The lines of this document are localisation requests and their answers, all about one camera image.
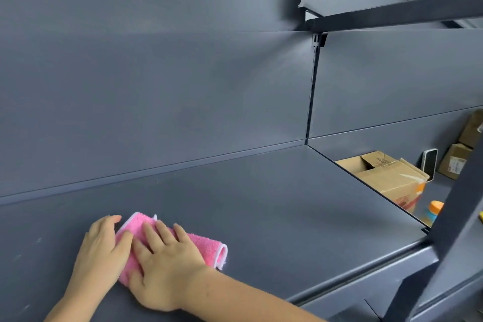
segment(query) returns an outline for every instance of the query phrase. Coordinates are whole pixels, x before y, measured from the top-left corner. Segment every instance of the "orange lid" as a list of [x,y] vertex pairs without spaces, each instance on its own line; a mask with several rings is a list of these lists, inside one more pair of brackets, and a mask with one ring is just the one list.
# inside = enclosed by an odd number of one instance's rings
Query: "orange lid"
[[444,203],[440,201],[431,201],[427,209],[431,211],[433,214],[438,215],[441,209],[443,209]]

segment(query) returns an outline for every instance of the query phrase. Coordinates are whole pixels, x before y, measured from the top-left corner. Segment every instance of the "folded pink microfiber cloth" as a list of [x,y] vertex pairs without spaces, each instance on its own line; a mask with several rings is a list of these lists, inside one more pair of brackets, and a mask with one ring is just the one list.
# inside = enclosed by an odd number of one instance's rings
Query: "folded pink microfiber cloth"
[[[156,233],[157,233],[157,229],[154,226],[156,223],[156,220],[157,220],[156,215],[150,218],[147,215],[144,215],[139,212],[135,212],[117,231],[116,244],[119,242],[119,240],[121,239],[121,235],[125,231],[130,231],[144,245],[147,246],[148,243],[144,235],[144,232],[142,230],[142,224],[144,222],[151,224],[153,229],[156,230]],[[174,231],[171,228],[169,229],[171,233],[173,233],[173,235],[176,236]],[[188,234],[188,236],[193,241],[193,243],[198,247],[200,253],[203,256],[203,259],[205,260],[205,263],[208,266],[211,266],[213,268],[216,267],[220,270],[223,268],[223,265],[225,264],[225,261],[226,261],[226,256],[228,255],[228,247],[225,244],[218,241],[214,241],[209,238],[200,237],[199,235],[195,235],[195,234]],[[139,265],[139,262],[136,259],[136,256],[131,251],[131,254],[129,255],[129,258],[128,258],[128,262],[126,263],[126,266],[124,267],[124,270],[122,271],[121,276],[119,277],[119,281],[121,284],[125,286],[129,285],[128,272],[133,269],[138,269],[142,272],[141,266]]]

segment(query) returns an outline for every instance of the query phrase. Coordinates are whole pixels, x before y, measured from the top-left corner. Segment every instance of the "metal beam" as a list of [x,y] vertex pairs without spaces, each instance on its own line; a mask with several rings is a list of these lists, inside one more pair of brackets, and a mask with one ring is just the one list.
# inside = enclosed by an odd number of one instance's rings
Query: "metal beam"
[[407,277],[397,290],[383,321],[407,322],[418,307],[419,300],[428,284],[437,276],[445,258],[453,246],[466,235],[483,206],[483,144],[474,149],[458,180],[453,185],[430,232],[439,262]]
[[483,16],[483,0],[410,0],[306,21],[313,32],[395,26]]

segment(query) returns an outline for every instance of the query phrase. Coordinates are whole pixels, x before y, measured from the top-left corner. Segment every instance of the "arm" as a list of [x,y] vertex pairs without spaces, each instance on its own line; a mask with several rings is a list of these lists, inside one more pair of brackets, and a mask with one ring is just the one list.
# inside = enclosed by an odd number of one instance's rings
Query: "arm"
[[86,233],[63,298],[45,322],[88,322],[100,301],[117,281],[131,250],[132,234],[115,244],[114,224],[119,215],[96,221]]
[[252,288],[205,265],[183,228],[178,240],[158,221],[144,225],[152,252],[137,239],[133,249],[144,276],[130,275],[130,289],[145,307],[162,311],[184,309],[207,322],[323,322],[284,300]]

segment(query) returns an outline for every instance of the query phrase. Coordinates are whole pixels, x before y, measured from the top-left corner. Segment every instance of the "cardboard box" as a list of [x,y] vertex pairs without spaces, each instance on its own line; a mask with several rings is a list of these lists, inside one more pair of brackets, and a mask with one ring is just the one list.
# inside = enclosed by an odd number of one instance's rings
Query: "cardboard box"
[[439,165],[438,172],[450,179],[457,179],[472,151],[473,149],[461,143],[451,145]]
[[459,137],[459,142],[470,148],[474,148],[483,132],[483,109],[479,108],[473,112],[465,129]]
[[381,151],[336,161],[389,200],[412,213],[429,176],[404,159]]

